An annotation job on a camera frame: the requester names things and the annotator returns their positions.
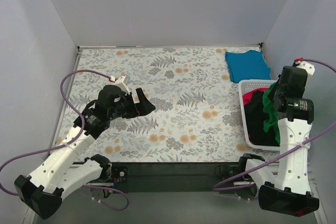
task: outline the green cloth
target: green cloth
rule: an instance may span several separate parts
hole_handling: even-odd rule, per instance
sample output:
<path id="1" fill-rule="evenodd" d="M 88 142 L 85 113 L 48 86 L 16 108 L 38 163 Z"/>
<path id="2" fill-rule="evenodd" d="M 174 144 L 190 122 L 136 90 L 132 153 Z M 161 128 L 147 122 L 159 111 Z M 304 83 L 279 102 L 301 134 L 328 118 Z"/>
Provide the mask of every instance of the green cloth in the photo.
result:
<path id="1" fill-rule="evenodd" d="M 268 99 L 268 94 L 276 83 L 273 83 L 262 96 L 262 104 L 264 105 L 263 111 L 269 115 L 268 120 L 264 120 L 264 131 L 268 132 L 269 128 L 273 128 L 275 133 L 275 140 L 280 144 L 280 131 L 278 127 L 278 112 L 274 109 L 273 103 Z"/>

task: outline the cable clip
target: cable clip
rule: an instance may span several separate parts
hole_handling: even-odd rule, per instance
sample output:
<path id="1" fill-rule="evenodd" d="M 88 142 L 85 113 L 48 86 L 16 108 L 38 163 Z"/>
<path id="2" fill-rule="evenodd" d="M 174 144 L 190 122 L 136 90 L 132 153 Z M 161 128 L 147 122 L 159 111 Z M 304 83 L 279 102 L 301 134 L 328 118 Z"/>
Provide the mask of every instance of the cable clip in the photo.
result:
<path id="1" fill-rule="evenodd" d="M 297 142 L 297 145 L 300 145 L 301 148 L 309 149 L 308 145 L 307 144 L 303 144 L 302 142 Z"/>

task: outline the clothing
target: clothing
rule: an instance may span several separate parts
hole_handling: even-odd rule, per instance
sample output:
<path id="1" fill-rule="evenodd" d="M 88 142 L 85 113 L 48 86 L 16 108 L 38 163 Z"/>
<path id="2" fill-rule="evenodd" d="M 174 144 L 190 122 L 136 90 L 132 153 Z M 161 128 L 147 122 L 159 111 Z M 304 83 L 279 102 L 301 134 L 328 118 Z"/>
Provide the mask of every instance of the clothing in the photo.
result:
<path id="1" fill-rule="evenodd" d="M 244 106 L 249 140 L 255 145 L 279 146 L 274 131 L 265 132 L 263 129 L 264 121 L 269 119 L 263 112 L 263 95 L 260 90 L 253 92 L 251 101 Z"/>
<path id="2" fill-rule="evenodd" d="M 264 121 L 264 131 L 268 132 L 271 128 L 275 133 L 275 139 L 280 144 L 280 131 L 278 127 L 278 112 L 274 109 L 273 103 L 268 99 L 268 94 L 276 83 L 273 83 L 262 96 L 262 104 L 264 105 L 263 111 L 268 114 L 269 119 Z"/>
<path id="3" fill-rule="evenodd" d="M 270 80 L 270 68 L 266 65 L 262 52 L 254 50 L 242 54 L 226 52 L 230 80 L 238 83 L 241 80 Z"/>
<path id="4" fill-rule="evenodd" d="M 260 89 L 255 89 L 255 90 L 252 90 L 246 94 L 243 95 L 243 104 L 246 105 L 247 103 L 250 103 L 251 102 L 251 99 L 252 99 L 252 95 L 254 92 L 256 92 L 257 90 L 259 91 L 262 91 L 262 92 L 265 92 L 265 90 L 268 90 L 268 88 L 260 88 Z"/>

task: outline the black cloth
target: black cloth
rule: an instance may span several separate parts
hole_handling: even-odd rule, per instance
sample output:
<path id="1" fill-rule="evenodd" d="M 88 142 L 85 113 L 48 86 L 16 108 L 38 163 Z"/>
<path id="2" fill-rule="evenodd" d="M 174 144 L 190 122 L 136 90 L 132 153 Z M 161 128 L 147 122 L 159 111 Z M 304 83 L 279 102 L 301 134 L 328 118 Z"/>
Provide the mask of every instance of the black cloth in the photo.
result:
<path id="1" fill-rule="evenodd" d="M 255 145 L 279 146 L 274 131 L 264 131 L 264 120 L 268 120 L 269 115 L 263 112 L 263 94 L 260 90 L 255 91 L 251 101 L 244 105 L 249 140 Z"/>

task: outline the red cloth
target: red cloth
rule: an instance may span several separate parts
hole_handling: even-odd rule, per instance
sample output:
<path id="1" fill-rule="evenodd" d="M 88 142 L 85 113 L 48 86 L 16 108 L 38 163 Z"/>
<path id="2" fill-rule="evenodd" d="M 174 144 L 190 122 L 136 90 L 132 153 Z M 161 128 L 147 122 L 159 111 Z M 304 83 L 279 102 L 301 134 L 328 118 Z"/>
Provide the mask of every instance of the red cloth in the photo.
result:
<path id="1" fill-rule="evenodd" d="M 266 90 L 268 90 L 268 88 L 259 88 L 259 89 L 255 89 L 255 90 L 252 90 L 246 94 L 243 95 L 243 103 L 244 105 L 246 105 L 247 103 L 250 103 L 251 99 L 252 99 L 252 94 L 254 92 L 256 92 L 257 90 L 260 90 L 262 92 L 265 92 Z"/>

